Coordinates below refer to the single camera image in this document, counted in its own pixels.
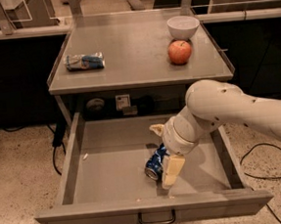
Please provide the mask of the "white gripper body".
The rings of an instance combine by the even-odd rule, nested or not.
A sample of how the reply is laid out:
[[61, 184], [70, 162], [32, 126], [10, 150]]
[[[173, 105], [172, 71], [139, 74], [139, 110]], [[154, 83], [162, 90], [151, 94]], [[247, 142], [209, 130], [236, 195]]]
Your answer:
[[175, 115], [164, 125], [163, 143], [171, 154], [185, 156], [197, 147], [199, 138], [186, 116]]

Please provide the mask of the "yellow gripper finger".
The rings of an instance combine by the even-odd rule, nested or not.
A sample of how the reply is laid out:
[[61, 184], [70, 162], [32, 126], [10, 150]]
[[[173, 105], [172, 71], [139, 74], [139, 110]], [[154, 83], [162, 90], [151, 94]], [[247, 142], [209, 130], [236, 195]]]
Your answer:
[[185, 163], [184, 156], [165, 156], [163, 161], [164, 172], [162, 175], [162, 187], [165, 189], [170, 189], [176, 182], [178, 174], [183, 168]]
[[149, 128], [150, 131], [154, 132], [156, 135], [162, 137], [164, 135], [164, 125], [163, 124], [152, 124]]

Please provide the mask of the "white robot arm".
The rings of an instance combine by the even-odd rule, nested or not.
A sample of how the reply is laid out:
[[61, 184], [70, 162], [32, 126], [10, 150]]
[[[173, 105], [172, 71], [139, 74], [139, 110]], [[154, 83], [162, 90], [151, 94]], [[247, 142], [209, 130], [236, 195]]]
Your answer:
[[185, 99], [180, 113], [150, 127], [169, 152], [161, 177], [165, 189], [175, 184], [185, 156], [200, 139], [224, 123], [244, 125], [281, 141], [281, 100], [250, 96], [236, 85], [210, 79], [192, 84]]

